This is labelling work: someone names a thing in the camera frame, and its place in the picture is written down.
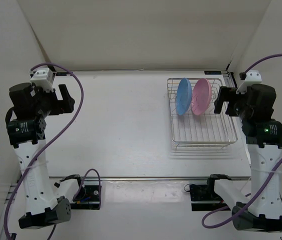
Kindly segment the blue plastic plate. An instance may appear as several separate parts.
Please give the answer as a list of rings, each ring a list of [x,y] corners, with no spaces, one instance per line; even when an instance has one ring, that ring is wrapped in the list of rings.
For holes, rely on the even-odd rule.
[[[175,98],[175,105],[176,105],[176,112],[179,116],[184,115],[192,101],[192,86],[188,78],[182,78],[179,82],[176,98]]]

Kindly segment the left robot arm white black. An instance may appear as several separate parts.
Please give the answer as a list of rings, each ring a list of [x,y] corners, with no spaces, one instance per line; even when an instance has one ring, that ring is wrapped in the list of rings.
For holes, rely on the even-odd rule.
[[[45,118],[74,111],[75,100],[65,84],[60,84],[62,99],[54,88],[45,90],[31,82],[9,88],[13,106],[5,123],[9,142],[17,155],[25,191],[25,214],[18,220],[21,229],[40,229],[71,219],[71,204],[63,193],[56,193],[50,183],[46,155]]]

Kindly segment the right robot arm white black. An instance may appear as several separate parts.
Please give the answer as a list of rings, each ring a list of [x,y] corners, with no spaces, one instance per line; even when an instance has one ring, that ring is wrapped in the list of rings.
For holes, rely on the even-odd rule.
[[[253,84],[243,93],[231,87],[219,89],[214,113],[219,114],[227,102],[226,115],[241,120],[250,156],[251,190],[246,197],[228,176],[211,175],[207,197],[221,197],[231,210],[231,217],[213,228],[232,222],[238,231],[282,233],[280,177],[276,173],[282,163],[282,124],[272,117],[276,97],[275,89],[264,84]]]

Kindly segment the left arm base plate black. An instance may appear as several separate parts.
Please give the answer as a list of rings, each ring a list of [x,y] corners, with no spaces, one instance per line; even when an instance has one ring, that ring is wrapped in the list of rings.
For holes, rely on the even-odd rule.
[[[99,184],[83,184],[78,195],[70,203],[72,210],[100,210],[101,209],[101,193],[102,185]]]

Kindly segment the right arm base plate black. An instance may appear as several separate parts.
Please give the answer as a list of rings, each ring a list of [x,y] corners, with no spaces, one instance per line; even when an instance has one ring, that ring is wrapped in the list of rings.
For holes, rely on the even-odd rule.
[[[229,207],[217,194],[208,191],[206,184],[188,183],[183,188],[184,192],[190,194],[192,212],[211,212],[220,208],[222,211],[229,211]]]

